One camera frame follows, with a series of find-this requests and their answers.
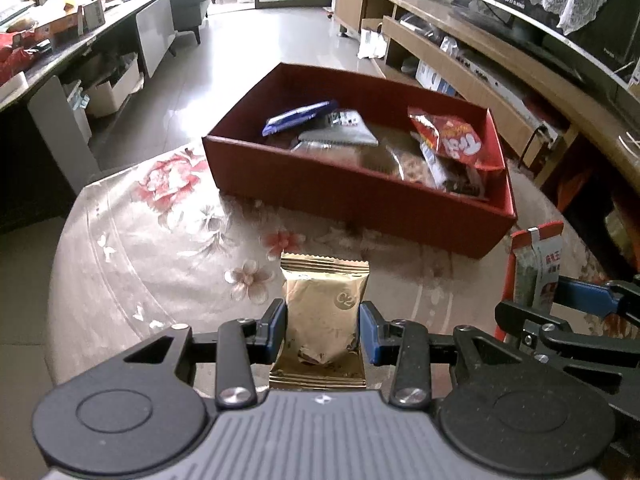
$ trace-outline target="gray ribbed surface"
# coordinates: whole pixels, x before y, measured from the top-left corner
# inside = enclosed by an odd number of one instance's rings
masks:
[[[327,397],[328,402],[316,402]],[[48,480],[62,475],[51,474]],[[461,458],[423,413],[387,406],[375,391],[271,391],[252,410],[226,412],[200,447],[153,480],[483,480],[506,478]],[[571,477],[595,480],[585,472]]]

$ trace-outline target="black circular joint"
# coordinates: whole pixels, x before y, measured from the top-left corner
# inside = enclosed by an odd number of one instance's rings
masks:
[[[120,372],[103,381],[79,376],[40,403],[33,435],[49,465],[88,476],[132,475],[165,464],[198,438],[206,409],[188,384]]]
[[[477,370],[441,403],[438,423],[463,454],[512,476],[560,476],[593,464],[613,439],[604,399],[539,364]]]

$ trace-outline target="blue package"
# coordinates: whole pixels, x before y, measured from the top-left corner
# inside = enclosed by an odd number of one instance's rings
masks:
[[[282,115],[272,117],[267,121],[262,129],[262,136],[266,137],[287,128],[298,126],[299,124],[306,123],[308,120],[317,117],[318,115],[329,114],[338,109],[338,101],[332,99],[331,101],[322,101],[313,105],[303,106],[291,110]]]

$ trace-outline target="floral tablecloth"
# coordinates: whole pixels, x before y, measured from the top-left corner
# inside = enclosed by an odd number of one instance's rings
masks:
[[[510,171],[519,228],[562,219],[525,175]],[[424,219],[425,229],[429,221]],[[570,226],[563,237],[562,273],[601,279]],[[471,260],[222,196],[201,143],[194,142],[95,182],[78,196],[50,282],[47,359],[53,379],[66,381],[176,322],[209,332],[229,319],[260,317],[280,297],[283,250],[368,260],[365,299],[387,319],[413,319],[435,333],[458,324],[493,333],[509,243],[507,236],[482,260]],[[572,312],[574,330],[602,331]],[[196,377],[205,393],[212,391],[213,366],[203,365]],[[268,383],[267,367],[256,366],[254,373],[257,385]],[[379,387],[389,373],[368,368],[367,381]]]

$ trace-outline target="red snack bag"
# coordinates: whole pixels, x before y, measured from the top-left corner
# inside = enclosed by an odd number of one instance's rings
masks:
[[[420,136],[437,155],[478,166],[482,140],[471,124],[455,116],[429,115],[420,108],[409,107],[408,112]]]

